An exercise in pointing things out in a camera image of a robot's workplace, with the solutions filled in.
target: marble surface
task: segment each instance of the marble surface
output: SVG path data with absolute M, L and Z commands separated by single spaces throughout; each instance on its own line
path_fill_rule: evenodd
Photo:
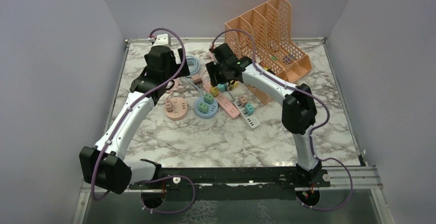
M 209 62 L 210 43 L 185 43 L 188 55 Z M 330 109 L 329 123 L 314 132 L 315 144 L 321 158 L 335 157 L 346 165 L 359 165 L 356 149 L 350 133 L 342 103 L 321 42 L 297 43 L 311 59 L 313 69 L 300 83 L 306 83 L 314 95 Z M 150 49 L 148 43 L 130 45 L 123 71 L 112 120 L 118 115 L 129 92 L 131 82 L 141 73 L 146 62 L 143 58 Z M 192 107 L 199 93 L 191 85 L 181 81 L 187 89 L 182 94 L 189 105 L 188 115 L 180 121 L 169 120 L 164 111 L 164 95 L 157 106 L 142 122 L 131 142 L 125 161 L 146 158 L 164 167 L 229 167 L 229 166 L 292 166 L 297 162 L 297 152 L 291 133 L 281 123 L 281 106 L 273 101 L 262 105 L 242 84 L 232 94 L 246 95 L 255 107 L 261 125 L 250 130 L 241 118 L 230 119 L 223 110 L 209 120 L 201 119 Z M 317 123 L 326 118 L 326 112 L 317 103 Z M 323 165 L 338 165 L 333 161 Z

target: black and white robotic arm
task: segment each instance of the black and white robotic arm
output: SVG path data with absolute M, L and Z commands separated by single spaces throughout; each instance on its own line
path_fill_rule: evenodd
M 294 136 L 299 174 L 304 180 L 310 182 L 321 169 L 321 162 L 313 156 L 307 134 L 308 129 L 315 123 L 315 104 L 313 99 L 284 86 L 300 88 L 306 92 L 310 92 L 310 88 L 304 84 L 297 86 L 286 82 L 267 71 L 259 73 L 250 58 L 238 59 L 227 44 L 220 45 L 212 52 L 218 62 L 208 63 L 206 67 L 213 86 L 218 83 L 240 81 L 265 92 L 283 106 L 282 122 Z M 170 49 L 168 34 L 159 35 L 156 38 L 150 52 L 145 55 L 145 59 L 147 67 L 133 81 L 126 103 L 118 117 L 92 148 L 84 147 L 79 155 L 84 180 L 90 183 L 98 155 L 102 148 L 107 146 L 104 160 L 98 167 L 95 185 L 117 194 L 122 193 L 131 183 L 155 178 L 161 169 L 160 164 L 145 159 L 129 164 L 124 162 L 133 136 L 141 122 L 165 93 L 166 88 L 160 88 L 146 98 L 143 98 L 143 94 L 163 83 L 180 67 Z M 179 77 L 188 75 L 189 68 L 185 64 Z

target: perforated plastic basket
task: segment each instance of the perforated plastic basket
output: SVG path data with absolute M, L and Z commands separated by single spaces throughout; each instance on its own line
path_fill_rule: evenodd
M 265 69 L 289 82 L 296 82 L 312 69 L 309 57 L 290 39 L 290 3 L 270 0 L 227 22 L 227 29 L 241 29 L 253 36 L 256 61 Z M 251 41 L 240 32 L 226 34 L 226 43 L 238 57 L 252 57 Z M 248 86 L 263 103 L 272 100 L 267 94 Z

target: marble tabletop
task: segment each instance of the marble tabletop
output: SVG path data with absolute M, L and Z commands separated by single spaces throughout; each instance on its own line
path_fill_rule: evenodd
M 321 42 L 297 42 L 305 51 L 313 66 L 311 73 L 298 84 L 306 83 L 312 93 L 324 101 L 330 109 L 329 123 L 314 132 L 314 141 L 320 158 L 335 157 L 345 165 L 359 165 L 356 148 L 350 133 L 340 96 Z M 187 55 L 194 55 L 202 64 L 210 61 L 210 42 L 187 42 Z M 132 43 L 113 111 L 112 121 L 118 115 L 131 82 L 146 66 L 144 54 L 150 50 L 149 43 Z M 174 43 L 172 49 L 178 48 Z M 297 151 L 293 137 L 281 123 L 281 106 L 272 101 L 262 105 L 243 85 L 232 91 L 236 97 L 246 95 L 253 105 L 261 125 L 251 130 L 242 118 L 232 120 L 223 110 L 211 119 L 201 119 L 195 114 L 194 102 L 199 93 L 194 87 L 180 82 L 186 91 L 173 96 L 184 97 L 189 105 L 187 116 L 172 121 L 165 115 L 165 94 L 156 107 L 141 123 L 127 151 L 125 162 L 146 158 L 164 167 L 242 167 L 242 166 L 293 166 L 297 162 Z M 317 104 L 317 123 L 326 118 L 326 112 Z M 323 165 L 338 165 L 334 161 Z

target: gray backdrop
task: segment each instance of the gray backdrop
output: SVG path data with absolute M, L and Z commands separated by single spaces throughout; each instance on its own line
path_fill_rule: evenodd
M 69 223 L 124 52 L 103 0 L 0 0 L 2 223 Z
M 224 23 L 268 0 L 105 0 L 129 39 L 146 38 L 155 27 L 184 37 L 214 37 Z M 292 36 L 328 36 L 348 0 L 288 0 Z
M 436 0 L 350 0 L 328 49 L 395 223 L 434 223 Z

